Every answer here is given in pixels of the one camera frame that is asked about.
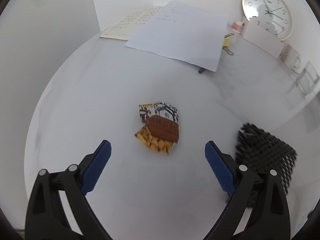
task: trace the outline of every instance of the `clock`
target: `clock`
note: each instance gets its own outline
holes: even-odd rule
[[[291,13],[284,0],[242,0],[245,17],[279,40],[287,39],[293,30]]]

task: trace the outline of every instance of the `black woven mat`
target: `black woven mat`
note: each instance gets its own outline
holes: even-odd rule
[[[286,194],[290,185],[291,173],[297,152],[288,144],[246,123],[239,130],[236,145],[236,163],[244,164],[255,172],[268,173],[276,170],[281,178]],[[253,207],[258,192],[252,191],[247,207]]]

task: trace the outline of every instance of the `tabletop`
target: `tabletop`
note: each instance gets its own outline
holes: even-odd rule
[[[99,36],[70,56],[39,100],[26,142],[27,194],[41,168],[65,170],[107,139],[112,155],[87,200],[111,237],[203,239],[228,198],[205,143],[234,156],[244,122],[271,132],[314,94],[303,97],[294,72],[241,37],[233,56],[222,51],[216,73],[199,74],[197,66]],[[158,100],[179,112],[180,138],[169,156],[134,136],[143,126],[138,105]]]

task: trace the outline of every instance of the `blue gripper pad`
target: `blue gripper pad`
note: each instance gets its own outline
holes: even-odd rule
[[[88,192],[93,191],[110,156],[111,144],[106,141],[82,175],[82,186],[80,191],[84,196]]]
[[[236,191],[233,174],[210,142],[205,145],[204,154],[223,191],[233,196]]]

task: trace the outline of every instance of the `snack wrapper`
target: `snack wrapper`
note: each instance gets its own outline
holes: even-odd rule
[[[145,126],[135,136],[147,148],[169,154],[179,140],[178,111],[174,106],[156,102],[139,105]]]

